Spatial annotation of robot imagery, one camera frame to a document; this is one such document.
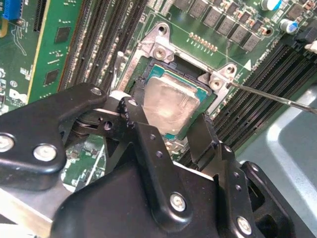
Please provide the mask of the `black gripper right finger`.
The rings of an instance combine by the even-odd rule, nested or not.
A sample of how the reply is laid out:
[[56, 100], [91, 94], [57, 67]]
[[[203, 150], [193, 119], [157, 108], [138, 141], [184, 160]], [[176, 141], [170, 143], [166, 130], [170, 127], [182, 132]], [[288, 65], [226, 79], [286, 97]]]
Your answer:
[[216, 183], [216, 224], [222, 238], [294, 238], [285, 200], [264, 172], [239, 164], [220, 142], [211, 120], [198, 115], [187, 132], [191, 159]]

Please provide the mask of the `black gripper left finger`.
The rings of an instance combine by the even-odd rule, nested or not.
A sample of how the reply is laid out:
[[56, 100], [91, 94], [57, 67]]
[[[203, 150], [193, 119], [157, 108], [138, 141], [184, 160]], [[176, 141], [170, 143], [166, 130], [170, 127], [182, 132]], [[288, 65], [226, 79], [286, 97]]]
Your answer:
[[120, 159], [132, 146], [145, 182], [154, 220], [166, 231], [185, 228], [193, 216], [187, 193], [177, 175], [156, 127], [148, 124], [141, 105], [124, 96], [106, 104], [107, 94], [92, 84], [81, 83], [45, 99], [30, 103], [0, 118], [1, 213], [21, 222], [27, 213], [41, 220], [38, 230], [48, 233], [52, 219], [35, 200], [54, 195], [66, 165], [65, 145], [71, 129], [83, 114], [101, 113], [116, 125], [104, 137], [119, 142], [113, 158]]

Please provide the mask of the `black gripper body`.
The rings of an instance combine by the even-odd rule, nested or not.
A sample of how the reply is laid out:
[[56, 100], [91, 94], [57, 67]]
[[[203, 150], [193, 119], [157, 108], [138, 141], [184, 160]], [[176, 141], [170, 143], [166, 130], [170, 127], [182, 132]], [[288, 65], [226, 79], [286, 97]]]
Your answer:
[[235, 218], [222, 209], [211, 178], [174, 165], [194, 207], [191, 223], [179, 232], [153, 219], [140, 172], [129, 164], [70, 195], [56, 212], [53, 238], [231, 238]]

